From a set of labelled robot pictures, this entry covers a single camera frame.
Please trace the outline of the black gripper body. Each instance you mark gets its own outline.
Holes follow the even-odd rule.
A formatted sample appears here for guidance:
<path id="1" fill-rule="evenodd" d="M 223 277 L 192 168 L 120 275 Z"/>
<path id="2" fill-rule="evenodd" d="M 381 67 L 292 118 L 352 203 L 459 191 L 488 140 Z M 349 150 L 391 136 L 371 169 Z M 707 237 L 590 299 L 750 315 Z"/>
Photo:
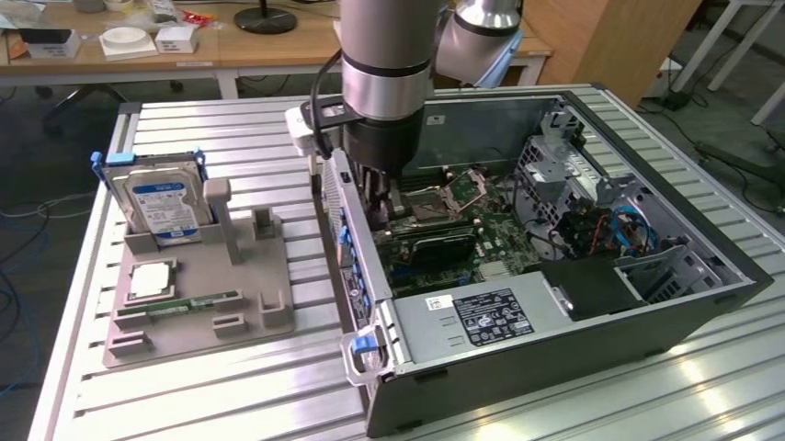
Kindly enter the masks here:
<path id="1" fill-rule="evenodd" d="M 415 112 L 403 119 L 377 120 L 349 112 L 340 117 L 343 150 L 352 161 L 387 177 L 397 177 L 415 157 L 423 116 L 423 112 Z"/>

